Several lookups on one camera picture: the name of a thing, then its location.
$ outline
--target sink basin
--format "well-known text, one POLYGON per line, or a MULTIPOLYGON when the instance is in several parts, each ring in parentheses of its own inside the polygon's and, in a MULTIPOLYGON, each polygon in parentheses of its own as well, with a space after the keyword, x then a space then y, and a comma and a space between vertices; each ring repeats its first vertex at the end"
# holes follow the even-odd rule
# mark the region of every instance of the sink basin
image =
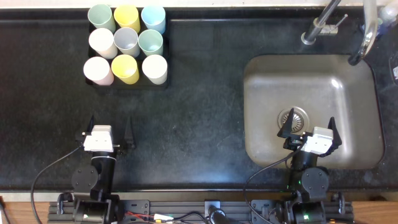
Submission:
POLYGON ((327 128, 334 116, 343 144, 318 165, 331 169, 368 169, 384 153, 372 70, 351 66, 347 55, 265 55, 244 71, 246 152, 260 166, 285 157, 277 133, 295 108, 292 132, 327 128))

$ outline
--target wooden floor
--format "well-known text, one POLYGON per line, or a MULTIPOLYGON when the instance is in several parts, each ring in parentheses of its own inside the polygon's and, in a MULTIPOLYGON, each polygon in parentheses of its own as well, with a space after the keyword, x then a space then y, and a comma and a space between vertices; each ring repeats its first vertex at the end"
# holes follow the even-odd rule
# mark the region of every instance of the wooden floor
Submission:
MULTIPOLYGON (((48 202, 35 203, 42 223, 47 223, 48 202)), ((353 202, 356 223, 398 223, 398 202, 353 202)), ((30 202, 8 202, 7 213, 11 224, 36 223, 30 202)))

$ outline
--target white wall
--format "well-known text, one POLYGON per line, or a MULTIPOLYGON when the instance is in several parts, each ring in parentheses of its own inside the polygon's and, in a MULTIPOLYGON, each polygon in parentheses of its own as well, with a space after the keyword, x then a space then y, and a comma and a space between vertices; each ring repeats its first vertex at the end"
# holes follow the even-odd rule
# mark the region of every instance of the white wall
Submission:
MULTIPOLYGON (((326 6, 330 0, 0 0, 0 8, 88 8, 95 4, 134 4, 137 7, 248 7, 248 6, 326 6)), ((391 0, 376 0, 386 5, 391 0)), ((342 0, 339 6, 360 6, 361 0, 342 0)))

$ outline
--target drain strainer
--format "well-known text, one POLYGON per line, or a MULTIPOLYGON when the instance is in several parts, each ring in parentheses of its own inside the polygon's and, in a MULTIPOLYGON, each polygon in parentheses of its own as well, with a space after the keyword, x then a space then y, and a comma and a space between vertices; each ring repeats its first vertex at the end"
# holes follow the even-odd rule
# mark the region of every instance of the drain strainer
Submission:
MULTIPOLYGON (((292 108, 294 108, 292 132, 297 133, 300 131, 302 131, 302 132, 306 131, 310 124, 308 115, 301 108, 298 108, 296 106, 293 106, 292 108)), ((278 116, 279 128, 281 128, 282 125, 286 122, 290 110, 291 110, 291 108, 285 109, 279 113, 279 116, 278 116)))

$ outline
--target faucet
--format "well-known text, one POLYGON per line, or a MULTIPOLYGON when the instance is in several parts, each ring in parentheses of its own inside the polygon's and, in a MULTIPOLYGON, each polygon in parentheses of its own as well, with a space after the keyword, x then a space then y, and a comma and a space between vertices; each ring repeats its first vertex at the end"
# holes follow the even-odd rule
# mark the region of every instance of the faucet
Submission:
MULTIPOLYGON (((337 8, 341 0, 331 0, 329 5, 323 10, 319 18, 315 18, 308 32, 301 35, 304 44, 312 45, 315 43, 318 35, 336 35, 338 26, 347 18, 342 18, 336 25, 326 25, 326 20, 331 13, 337 8)), ((376 0, 363 0, 363 9, 365 15, 365 31, 364 37, 359 49, 352 54, 348 63, 350 65, 358 64, 370 51, 377 34, 377 5, 376 0)))

